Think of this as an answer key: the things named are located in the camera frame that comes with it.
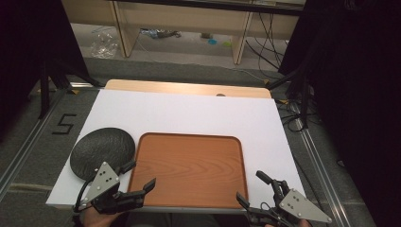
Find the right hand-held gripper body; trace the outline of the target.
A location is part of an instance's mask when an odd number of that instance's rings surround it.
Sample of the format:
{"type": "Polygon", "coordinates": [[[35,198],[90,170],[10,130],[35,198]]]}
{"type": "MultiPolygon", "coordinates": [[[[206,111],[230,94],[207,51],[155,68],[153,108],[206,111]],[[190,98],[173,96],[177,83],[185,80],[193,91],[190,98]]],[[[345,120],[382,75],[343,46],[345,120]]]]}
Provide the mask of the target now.
{"type": "Polygon", "coordinates": [[[264,227],[266,224],[274,227],[300,227],[299,221],[318,221],[331,223],[332,219],[318,206],[311,202],[296,189],[290,189],[285,181],[266,180],[273,189],[275,206],[265,209],[247,203],[248,220],[251,225],[264,227]]]}

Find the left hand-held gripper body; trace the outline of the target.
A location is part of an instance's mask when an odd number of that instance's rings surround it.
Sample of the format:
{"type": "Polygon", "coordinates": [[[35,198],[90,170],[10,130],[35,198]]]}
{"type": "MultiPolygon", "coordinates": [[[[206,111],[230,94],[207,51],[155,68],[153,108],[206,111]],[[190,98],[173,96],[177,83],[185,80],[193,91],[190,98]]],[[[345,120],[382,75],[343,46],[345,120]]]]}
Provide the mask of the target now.
{"type": "Polygon", "coordinates": [[[96,170],[96,175],[85,182],[79,191],[74,212],[80,213],[92,206],[99,214],[113,215],[142,208],[147,193],[143,189],[121,192],[119,168],[113,169],[107,162],[103,162],[96,170]]]}

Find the black round textured plate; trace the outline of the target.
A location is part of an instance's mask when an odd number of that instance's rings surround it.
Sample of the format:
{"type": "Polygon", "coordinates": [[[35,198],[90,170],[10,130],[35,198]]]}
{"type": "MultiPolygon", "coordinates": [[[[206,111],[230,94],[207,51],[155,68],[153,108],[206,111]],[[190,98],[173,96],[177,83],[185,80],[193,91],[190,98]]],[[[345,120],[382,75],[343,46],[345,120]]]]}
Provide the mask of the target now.
{"type": "Polygon", "coordinates": [[[113,169],[131,161],[135,154],[135,142],[118,128],[103,128],[83,136],[70,154],[70,167],[84,181],[96,175],[95,169],[103,162],[113,169]]]}

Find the person's right hand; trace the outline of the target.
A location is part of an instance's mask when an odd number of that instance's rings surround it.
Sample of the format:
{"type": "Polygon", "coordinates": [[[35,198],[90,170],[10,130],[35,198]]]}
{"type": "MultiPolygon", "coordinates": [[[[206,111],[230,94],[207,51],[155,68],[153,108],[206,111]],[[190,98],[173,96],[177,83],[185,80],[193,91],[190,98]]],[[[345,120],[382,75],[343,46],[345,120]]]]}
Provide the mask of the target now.
{"type": "MultiPolygon", "coordinates": [[[[270,224],[266,224],[264,227],[276,227],[276,226],[273,226],[273,225],[270,225],[270,224]]],[[[312,227],[312,226],[307,220],[300,219],[298,221],[297,227],[312,227]]]]}

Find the person's left hand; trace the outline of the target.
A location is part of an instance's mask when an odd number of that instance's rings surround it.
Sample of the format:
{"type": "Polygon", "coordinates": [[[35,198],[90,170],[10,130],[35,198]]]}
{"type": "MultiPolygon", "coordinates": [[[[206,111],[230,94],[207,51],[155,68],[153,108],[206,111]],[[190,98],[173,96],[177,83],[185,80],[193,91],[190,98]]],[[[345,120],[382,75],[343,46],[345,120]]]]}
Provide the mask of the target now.
{"type": "Polygon", "coordinates": [[[111,227],[112,223],[121,216],[121,213],[113,215],[99,214],[94,207],[90,207],[84,211],[83,226],[84,227],[111,227]]]}

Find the brown wooden tray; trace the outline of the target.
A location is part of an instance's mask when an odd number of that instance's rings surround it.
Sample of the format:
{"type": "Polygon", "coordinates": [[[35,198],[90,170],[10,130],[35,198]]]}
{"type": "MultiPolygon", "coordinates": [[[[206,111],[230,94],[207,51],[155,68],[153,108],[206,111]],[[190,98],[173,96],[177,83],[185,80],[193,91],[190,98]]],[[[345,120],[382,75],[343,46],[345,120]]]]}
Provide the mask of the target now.
{"type": "Polygon", "coordinates": [[[128,190],[152,179],[147,207],[238,209],[236,196],[248,196],[242,147],[233,136],[143,134],[128,190]]]}

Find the white board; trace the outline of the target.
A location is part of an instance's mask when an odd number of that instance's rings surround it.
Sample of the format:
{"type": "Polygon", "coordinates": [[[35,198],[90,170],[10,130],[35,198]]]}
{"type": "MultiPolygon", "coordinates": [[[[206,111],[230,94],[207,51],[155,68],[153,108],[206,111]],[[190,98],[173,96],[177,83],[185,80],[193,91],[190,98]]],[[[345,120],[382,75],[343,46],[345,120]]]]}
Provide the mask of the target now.
{"type": "Polygon", "coordinates": [[[233,136],[242,145],[251,205],[273,204],[272,189],[255,176],[258,170],[305,192],[271,98],[102,90],[79,135],[109,127],[134,139],[146,132],[233,136]]]}

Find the black metal stand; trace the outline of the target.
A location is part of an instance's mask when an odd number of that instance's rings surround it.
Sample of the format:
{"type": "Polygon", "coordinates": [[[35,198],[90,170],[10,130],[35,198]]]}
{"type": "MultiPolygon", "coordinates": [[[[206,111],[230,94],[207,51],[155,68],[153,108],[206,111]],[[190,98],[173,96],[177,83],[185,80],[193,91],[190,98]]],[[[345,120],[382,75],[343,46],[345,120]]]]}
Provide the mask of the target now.
{"type": "Polygon", "coordinates": [[[96,88],[105,86],[104,83],[89,76],[85,63],[82,66],[76,66],[60,59],[44,60],[40,65],[40,119],[43,119],[50,109],[49,81],[52,81],[57,89],[72,89],[72,85],[67,78],[68,75],[77,76],[96,88]]]}
{"type": "Polygon", "coordinates": [[[308,82],[306,73],[301,69],[296,69],[289,74],[283,76],[275,82],[269,82],[266,85],[268,90],[273,90],[284,83],[288,82],[289,86],[286,91],[286,96],[289,99],[300,98],[301,99],[301,109],[298,113],[298,118],[302,123],[302,130],[307,129],[307,105],[308,105],[308,82]]]}

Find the light wooden table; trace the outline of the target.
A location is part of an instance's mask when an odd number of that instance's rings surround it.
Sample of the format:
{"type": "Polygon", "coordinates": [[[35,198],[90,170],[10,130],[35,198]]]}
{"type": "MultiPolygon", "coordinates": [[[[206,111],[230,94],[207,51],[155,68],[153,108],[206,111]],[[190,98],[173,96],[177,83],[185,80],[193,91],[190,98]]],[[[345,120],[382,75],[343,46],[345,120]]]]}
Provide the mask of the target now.
{"type": "Polygon", "coordinates": [[[107,90],[169,93],[181,95],[271,98],[270,91],[265,88],[213,84],[110,79],[106,83],[105,88],[107,90]]]}

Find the clear plastic bag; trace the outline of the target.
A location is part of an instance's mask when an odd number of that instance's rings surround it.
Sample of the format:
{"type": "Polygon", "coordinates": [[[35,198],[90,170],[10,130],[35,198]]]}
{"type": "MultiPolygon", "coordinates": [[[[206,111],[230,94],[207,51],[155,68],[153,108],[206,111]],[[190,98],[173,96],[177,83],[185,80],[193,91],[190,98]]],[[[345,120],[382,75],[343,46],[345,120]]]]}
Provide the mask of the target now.
{"type": "Polygon", "coordinates": [[[102,31],[91,44],[91,56],[98,59],[113,59],[117,48],[117,39],[111,33],[102,31]]]}

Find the black curtain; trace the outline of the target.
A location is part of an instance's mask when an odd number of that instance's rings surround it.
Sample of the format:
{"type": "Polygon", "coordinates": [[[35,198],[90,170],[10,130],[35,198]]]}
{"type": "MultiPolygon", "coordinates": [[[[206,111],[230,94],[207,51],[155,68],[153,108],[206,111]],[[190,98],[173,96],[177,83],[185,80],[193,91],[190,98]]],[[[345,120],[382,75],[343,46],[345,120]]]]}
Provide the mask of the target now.
{"type": "Polygon", "coordinates": [[[308,80],[376,227],[401,227],[401,0],[305,0],[280,68],[308,80]]]}
{"type": "Polygon", "coordinates": [[[61,0],[0,0],[0,140],[44,70],[92,79],[61,0]]]}

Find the crumpled plastic wrapper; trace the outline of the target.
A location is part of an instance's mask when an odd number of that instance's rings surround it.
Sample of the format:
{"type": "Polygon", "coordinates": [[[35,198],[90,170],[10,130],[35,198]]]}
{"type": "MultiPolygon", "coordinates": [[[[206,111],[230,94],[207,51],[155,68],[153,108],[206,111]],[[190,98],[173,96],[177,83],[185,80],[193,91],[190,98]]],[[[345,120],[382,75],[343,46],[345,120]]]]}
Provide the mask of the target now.
{"type": "Polygon", "coordinates": [[[180,38],[182,36],[180,31],[163,30],[163,29],[141,28],[140,33],[143,35],[147,35],[152,39],[164,39],[164,38],[169,38],[169,37],[180,38]]]}

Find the light wooden desk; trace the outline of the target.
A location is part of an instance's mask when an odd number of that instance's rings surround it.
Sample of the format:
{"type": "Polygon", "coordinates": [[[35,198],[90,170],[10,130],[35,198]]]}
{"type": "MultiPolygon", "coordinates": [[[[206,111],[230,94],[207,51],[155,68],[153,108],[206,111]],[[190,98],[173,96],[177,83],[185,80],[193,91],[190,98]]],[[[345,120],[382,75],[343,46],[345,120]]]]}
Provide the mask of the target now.
{"type": "Polygon", "coordinates": [[[197,9],[108,0],[61,0],[70,22],[114,26],[121,53],[129,57],[141,28],[229,35],[233,61],[241,63],[245,39],[264,37],[267,28],[277,40],[291,38],[296,16],[222,9],[197,9]]]}

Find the metal floor rail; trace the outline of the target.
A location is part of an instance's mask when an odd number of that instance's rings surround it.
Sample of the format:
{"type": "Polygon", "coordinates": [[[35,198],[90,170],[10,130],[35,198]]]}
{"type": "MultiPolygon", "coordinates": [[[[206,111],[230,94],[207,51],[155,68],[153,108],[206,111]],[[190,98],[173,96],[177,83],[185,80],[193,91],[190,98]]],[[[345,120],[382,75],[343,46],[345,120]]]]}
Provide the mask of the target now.
{"type": "Polygon", "coordinates": [[[7,165],[7,168],[0,174],[0,201],[6,196],[11,183],[16,178],[18,172],[25,163],[33,147],[36,145],[37,141],[43,134],[44,128],[46,127],[49,118],[54,113],[61,99],[67,93],[73,93],[75,91],[93,88],[94,86],[90,83],[71,82],[68,89],[57,89],[55,91],[49,106],[44,108],[44,113],[40,114],[40,117],[35,121],[34,126],[29,131],[29,134],[25,137],[23,144],[19,147],[18,151],[15,153],[12,160],[7,165]]]}
{"type": "Polygon", "coordinates": [[[327,170],[323,164],[323,160],[315,146],[309,129],[306,126],[305,120],[302,120],[300,117],[298,117],[295,122],[303,138],[308,156],[321,183],[323,193],[326,196],[334,220],[336,221],[338,227],[353,227],[349,216],[347,215],[346,210],[340,201],[340,196],[338,195],[332,181],[329,178],[327,170]]]}

